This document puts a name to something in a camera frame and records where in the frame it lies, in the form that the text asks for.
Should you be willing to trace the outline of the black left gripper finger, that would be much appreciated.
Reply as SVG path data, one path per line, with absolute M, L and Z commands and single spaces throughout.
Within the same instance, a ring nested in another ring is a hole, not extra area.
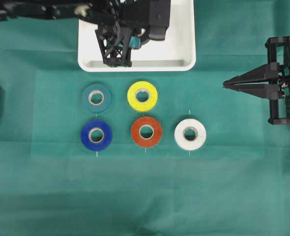
M 98 26 L 95 30 L 103 63 L 109 67 L 131 67 L 129 46 L 132 30 L 128 27 Z

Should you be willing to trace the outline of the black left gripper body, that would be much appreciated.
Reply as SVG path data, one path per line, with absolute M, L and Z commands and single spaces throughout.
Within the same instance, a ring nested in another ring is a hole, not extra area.
M 123 28 L 141 41 L 164 41 L 170 25 L 169 0 L 105 0 L 98 27 L 119 34 Z

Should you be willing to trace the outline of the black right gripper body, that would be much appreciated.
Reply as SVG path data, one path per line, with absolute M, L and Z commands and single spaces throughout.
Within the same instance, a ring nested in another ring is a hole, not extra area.
M 270 37 L 265 43 L 267 61 L 277 71 L 277 78 L 269 79 L 270 84 L 279 86 L 280 98 L 285 100 L 286 117 L 279 117 L 278 99 L 269 101 L 272 125 L 290 124 L 290 36 Z

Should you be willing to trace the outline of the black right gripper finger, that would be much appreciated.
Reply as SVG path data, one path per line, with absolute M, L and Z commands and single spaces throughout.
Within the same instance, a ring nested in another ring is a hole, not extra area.
M 284 67 L 278 62 L 271 62 L 227 80 L 223 83 L 223 86 L 277 81 L 279 73 L 282 72 L 283 69 Z
M 280 88 L 277 84 L 224 85 L 224 88 L 269 100 L 280 99 Z

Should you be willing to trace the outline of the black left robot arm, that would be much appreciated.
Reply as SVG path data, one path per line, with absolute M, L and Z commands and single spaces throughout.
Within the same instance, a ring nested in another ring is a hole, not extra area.
M 0 0 L 0 21 L 9 18 L 77 18 L 97 25 L 103 63 L 131 67 L 131 51 L 149 41 L 165 40 L 169 0 Z

